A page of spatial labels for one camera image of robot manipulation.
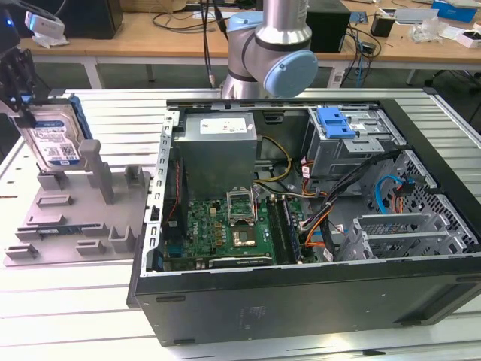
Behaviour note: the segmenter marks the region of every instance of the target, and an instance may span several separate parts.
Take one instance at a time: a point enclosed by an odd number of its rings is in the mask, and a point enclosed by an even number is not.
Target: blue drive bracket
[[[338,108],[317,108],[317,121],[323,127],[327,139],[355,137],[355,132],[347,124],[347,118]]]

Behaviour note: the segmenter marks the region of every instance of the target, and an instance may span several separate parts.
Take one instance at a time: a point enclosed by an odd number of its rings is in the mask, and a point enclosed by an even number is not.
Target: workbench
[[[400,0],[402,4],[417,8],[419,3],[411,0]],[[366,11],[374,14],[374,4],[343,2],[351,11]],[[383,7],[396,8],[397,5],[387,2]],[[159,22],[167,20],[160,17]],[[373,17],[369,24],[358,24],[358,28],[369,32]],[[481,20],[478,12],[475,20]],[[442,19],[452,26],[471,29],[472,25]],[[181,27],[199,24],[199,19],[172,19],[169,26]],[[411,26],[394,24],[388,38],[378,38],[383,46],[381,54],[372,62],[371,68],[389,69],[432,69],[432,70],[481,70],[481,50],[468,49],[455,41],[444,39],[442,44],[415,44],[408,36]],[[228,64],[228,43],[224,35],[217,29],[208,32],[211,62],[213,65]],[[362,40],[369,41],[366,35]],[[70,39],[71,43],[64,47],[45,49],[31,39],[23,39],[22,48],[29,48],[34,54],[35,62],[75,63],[82,64],[86,70],[92,89],[103,89],[103,81],[98,72],[98,64],[144,64],[147,65],[147,76],[153,80],[152,64],[164,65],[203,65],[204,45],[202,34],[180,34],[155,27],[151,17],[146,13],[124,13],[121,29],[112,40]],[[328,87],[339,87],[340,76],[354,59],[355,45],[351,38],[344,41],[340,53],[318,53],[319,66],[331,68]]]
[[[166,99],[219,97],[208,89],[69,90],[64,96],[72,93],[80,97],[112,171],[127,164],[153,171]],[[395,99],[481,201],[481,137],[438,95],[421,89],[309,89],[300,97]],[[16,227],[37,192],[37,173],[20,139],[0,165],[0,249],[16,242]],[[362,357],[363,350],[387,353],[376,360],[481,356],[481,296],[434,326],[162,348],[143,312],[127,308],[131,269],[130,260],[0,266],[0,359],[312,360]],[[325,307],[322,300],[319,306]]]

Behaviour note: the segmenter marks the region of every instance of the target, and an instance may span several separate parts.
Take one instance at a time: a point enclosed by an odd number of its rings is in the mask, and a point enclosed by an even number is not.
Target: hard drive label
[[[79,163],[80,157],[66,134],[67,128],[61,120],[37,121],[32,136],[45,162],[51,165]]]

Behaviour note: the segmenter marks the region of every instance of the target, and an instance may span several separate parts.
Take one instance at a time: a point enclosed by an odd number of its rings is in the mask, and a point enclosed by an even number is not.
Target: black box
[[[396,21],[396,19],[392,17],[374,17],[373,25],[371,26],[371,34],[373,36],[387,38],[391,33],[394,21]]]
[[[26,0],[54,14],[63,0]],[[25,26],[25,11],[11,9],[12,20],[22,38],[32,33]],[[120,0],[67,0],[58,18],[65,24],[67,38],[111,39],[122,25]]]
[[[340,53],[351,12],[340,0],[309,3],[306,23],[313,31],[310,50],[314,53]]]

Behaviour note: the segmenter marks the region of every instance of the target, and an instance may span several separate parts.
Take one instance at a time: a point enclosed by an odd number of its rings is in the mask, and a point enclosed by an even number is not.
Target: slotted aluminum surface
[[[101,155],[114,171],[128,163],[153,171],[166,99],[217,99],[213,90],[78,90]],[[396,99],[472,190],[481,188],[479,140],[459,127],[459,116],[420,89],[319,89],[305,98]],[[0,165],[0,242],[14,230],[38,183],[35,160],[20,141]],[[162,348],[142,311],[126,306],[132,262],[49,268],[0,268],[0,359],[137,358],[357,359],[363,350],[386,352],[376,360],[455,360],[481,357],[481,298],[435,326],[381,329],[297,338]]]

